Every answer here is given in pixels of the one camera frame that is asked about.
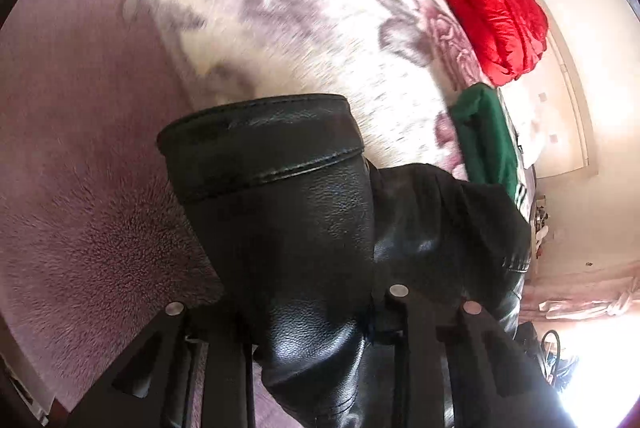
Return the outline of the black leather jacket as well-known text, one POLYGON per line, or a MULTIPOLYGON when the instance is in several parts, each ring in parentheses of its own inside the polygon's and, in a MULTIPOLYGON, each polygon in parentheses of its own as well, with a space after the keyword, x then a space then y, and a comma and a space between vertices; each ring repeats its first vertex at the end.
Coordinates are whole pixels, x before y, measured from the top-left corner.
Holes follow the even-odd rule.
POLYGON ((390 286, 475 300, 514 330, 530 227, 506 190, 421 163, 378 169, 344 97, 210 108, 157 146, 262 383, 301 425, 390 424, 393 353, 372 340, 390 286))

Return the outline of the green varsity jacket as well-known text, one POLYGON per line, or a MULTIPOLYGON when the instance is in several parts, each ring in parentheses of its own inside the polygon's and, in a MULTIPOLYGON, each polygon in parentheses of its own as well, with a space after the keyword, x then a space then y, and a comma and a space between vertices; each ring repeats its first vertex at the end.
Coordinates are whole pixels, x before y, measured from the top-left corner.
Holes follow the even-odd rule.
POLYGON ((535 183, 527 176, 516 132, 499 92, 485 83, 463 90, 449 116, 470 182, 500 185, 521 212, 532 215, 535 183))

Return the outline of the floral plush bed blanket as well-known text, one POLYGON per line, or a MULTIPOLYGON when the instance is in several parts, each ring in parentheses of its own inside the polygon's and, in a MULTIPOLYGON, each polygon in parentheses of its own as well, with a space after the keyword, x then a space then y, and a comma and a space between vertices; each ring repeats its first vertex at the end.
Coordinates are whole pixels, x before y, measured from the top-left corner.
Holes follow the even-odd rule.
POLYGON ((170 300, 215 299, 157 133, 345 96, 381 168, 464 177, 447 109, 484 73, 445 0, 18 0, 1 29, 1 313, 66 408, 170 300))

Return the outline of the red puffer jacket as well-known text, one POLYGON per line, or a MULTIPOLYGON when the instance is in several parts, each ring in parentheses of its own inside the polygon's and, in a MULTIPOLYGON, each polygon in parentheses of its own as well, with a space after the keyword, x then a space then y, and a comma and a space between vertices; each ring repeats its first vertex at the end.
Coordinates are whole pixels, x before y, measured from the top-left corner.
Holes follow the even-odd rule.
POLYGON ((446 0, 492 85, 535 69, 547 50, 548 18, 536 0, 446 0))

